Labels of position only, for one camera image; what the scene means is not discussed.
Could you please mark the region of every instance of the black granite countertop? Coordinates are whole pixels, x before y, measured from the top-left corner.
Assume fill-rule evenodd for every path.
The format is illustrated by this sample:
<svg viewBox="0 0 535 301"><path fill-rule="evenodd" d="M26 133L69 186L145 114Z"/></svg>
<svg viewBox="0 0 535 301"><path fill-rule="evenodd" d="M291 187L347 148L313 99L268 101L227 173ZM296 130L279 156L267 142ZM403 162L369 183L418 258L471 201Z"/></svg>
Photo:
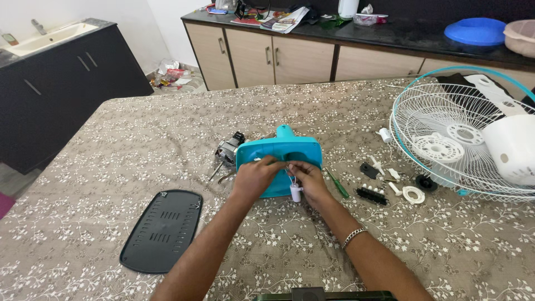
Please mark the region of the black granite countertop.
<svg viewBox="0 0 535 301"><path fill-rule="evenodd" d="M90 24L90 25L98 26L98 28L95 28L95 29L93 29L91 31L88 31L88 32L82 33L80 35L74 36L72 38L65 39L65 40L63 40L61 42L58 42L58 43L53 44L53 45L50 45L50 46L45 47L43 49L40 49L38 51L32 52L31 54L28 54L28 55L25 55L25 56L17 56L17 55L12 54L11 52L9 52L6 49L0 48L0 68L5 67L5 66L10 65L10 64L13 64L13 63L18 62L18 61L21 61L21 60L26 59L28 57L43 53L43 52L48 51L50 49L53 49L54 47L57 47L59 45L69 43L71 41L74 41L74 40L82 37L82 36L91 34L93 32L96 32L96 31L99 31L99 30L104 29L106 27L110 27L110 26L113 26L113 25L117 24L117 23L108 22L108 21L99 20L99 19L94 19L94 18L87 18L87 19L81 20L80 22L75 22L73 24L78 24L78 23L87 23L87 24Z"/></svg>
<svg viewBox="0 0 535 301"><path fill-rule="evenodd" d="M210 22L226 26L258 28L231 23L234 14L208 14L206 11L189 13L182 17L185 21ZM505 45L472 46L453 41L444 35L444 29L451 22L430 20L409 20L403 18L387 18L385 24L371 26L355 25L352 21L334 29L323 29L317 23L311 25L301 23L286 36L300 35L320 37L375 46L386 46L412 51L431 52L441 55L482 59L524 66L535 66L535 58L514 53Z"/></svg>

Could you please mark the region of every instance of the black cabinet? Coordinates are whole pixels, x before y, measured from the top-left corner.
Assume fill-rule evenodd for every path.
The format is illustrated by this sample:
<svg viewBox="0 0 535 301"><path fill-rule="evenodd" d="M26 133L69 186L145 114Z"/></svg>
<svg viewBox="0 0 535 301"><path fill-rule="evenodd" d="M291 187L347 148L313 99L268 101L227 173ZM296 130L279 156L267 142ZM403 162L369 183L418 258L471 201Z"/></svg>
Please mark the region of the black cabinet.
<svg viewBox="0 0 535 301"><path fill-rule="evenodd" d="M116 25L0 69L0 161L54 159L102 102L153 92Z"/></svg>

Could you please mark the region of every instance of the sink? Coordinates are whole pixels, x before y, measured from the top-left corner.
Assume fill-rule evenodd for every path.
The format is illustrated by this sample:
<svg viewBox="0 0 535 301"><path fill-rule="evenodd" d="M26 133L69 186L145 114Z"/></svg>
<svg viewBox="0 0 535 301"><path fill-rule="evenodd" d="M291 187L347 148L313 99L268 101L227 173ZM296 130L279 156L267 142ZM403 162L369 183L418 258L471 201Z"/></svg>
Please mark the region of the sink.
<svg viewBox="0 0 535 301"><path fill-rule="evenodd" d="M14 55L24 56L96 28L98 28L98 26L91 24L73 24L51 33L47 33L46 35L39 35L28 40L24 40L19 42L18 45L7 46L3 48Z"/></svg>

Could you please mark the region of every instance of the bed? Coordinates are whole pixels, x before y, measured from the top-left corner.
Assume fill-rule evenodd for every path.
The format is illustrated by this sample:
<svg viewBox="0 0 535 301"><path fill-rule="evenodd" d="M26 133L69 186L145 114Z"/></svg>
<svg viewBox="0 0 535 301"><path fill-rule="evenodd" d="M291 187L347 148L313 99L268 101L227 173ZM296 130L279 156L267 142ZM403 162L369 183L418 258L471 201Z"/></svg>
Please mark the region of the bed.
<svg viewBox="0 0 535 301"><path fill-rule="evenodd" d="M232 189L208 178L213 150L235 131L255 139L289 124L315 137L324 164L351 194L335 198L390 248L437 300L535 299L535 208L461 198L440 188L411 205L386 189L388 206L355 197L379 185L360 173L368 156L405 173L408 161L375 131L387 125L409 79L275 85L105 102L0 220L0 298L142 300L161 275L119 263L153 196L203 196L201 231ZM292 287L364 290L340 243L306 202L259 199L234 236L208 300L252 300Z"/></svg>

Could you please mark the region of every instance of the silver bracelet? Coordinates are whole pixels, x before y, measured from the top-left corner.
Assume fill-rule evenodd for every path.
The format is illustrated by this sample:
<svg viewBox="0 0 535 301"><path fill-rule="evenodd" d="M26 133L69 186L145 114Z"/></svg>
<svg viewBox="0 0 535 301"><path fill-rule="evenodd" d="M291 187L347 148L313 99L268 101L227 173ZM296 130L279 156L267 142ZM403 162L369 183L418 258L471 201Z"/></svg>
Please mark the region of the silver bracelet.
<svg viewBox="0 0 535 301"><path fill-rule="evenodd" d="M360 232L364 232L364 231L367 231L367 229L365 227L362 227L360 229L357 229L351 232L351 234L349 234L349 236L346 238L346 241L343 243L342 249L345 250L349 242L353 239L353 237L357 236L357 234L359 234Z"/></svg>

